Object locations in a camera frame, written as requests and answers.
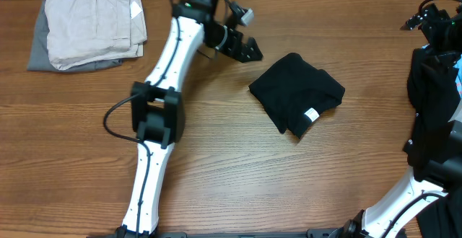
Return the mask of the black t-shirt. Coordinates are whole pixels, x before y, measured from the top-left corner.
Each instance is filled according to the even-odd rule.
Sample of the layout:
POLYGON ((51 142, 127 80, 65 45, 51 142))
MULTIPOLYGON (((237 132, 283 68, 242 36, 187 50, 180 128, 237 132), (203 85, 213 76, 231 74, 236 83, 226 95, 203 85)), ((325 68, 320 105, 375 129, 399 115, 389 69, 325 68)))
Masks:
POLYGON ((327 71, 289 53, 249 85, 280 133, 290 130, 302 138, 306 130, 342 102, 345 88, 327 71))

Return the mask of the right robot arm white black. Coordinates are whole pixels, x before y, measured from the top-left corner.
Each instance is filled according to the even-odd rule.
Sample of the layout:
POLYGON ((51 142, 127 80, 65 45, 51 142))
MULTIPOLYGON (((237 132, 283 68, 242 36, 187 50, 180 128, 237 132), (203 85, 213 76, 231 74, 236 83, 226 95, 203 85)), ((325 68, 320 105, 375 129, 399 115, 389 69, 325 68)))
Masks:
POLYGON ((426 207, 461 188, 461 8, 450 16, 424 0, 402 30, 420 30, 407 91, 416 117, 404 145, 408 168, 375 205, 322 237, 404 237, 403 227, 426 207))

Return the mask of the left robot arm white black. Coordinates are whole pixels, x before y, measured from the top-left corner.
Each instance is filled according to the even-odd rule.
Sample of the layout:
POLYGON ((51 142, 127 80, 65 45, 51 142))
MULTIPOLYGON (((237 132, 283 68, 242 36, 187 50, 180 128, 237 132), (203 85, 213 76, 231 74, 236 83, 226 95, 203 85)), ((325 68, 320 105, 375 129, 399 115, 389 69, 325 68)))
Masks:
POLYGON ((244 42, 236 29, 252 22, 252 9, 229 0, 180 0, 170 5, 170 32, 155 68, 145 81, 134 82, 129 97, 109 109, 130 103, 138 153, 131 200, 114 237, 155 235, 167 162, 185 128, 181 89, 199 48, 205 45, 241 63, 263 58, 255 39, 244 42))

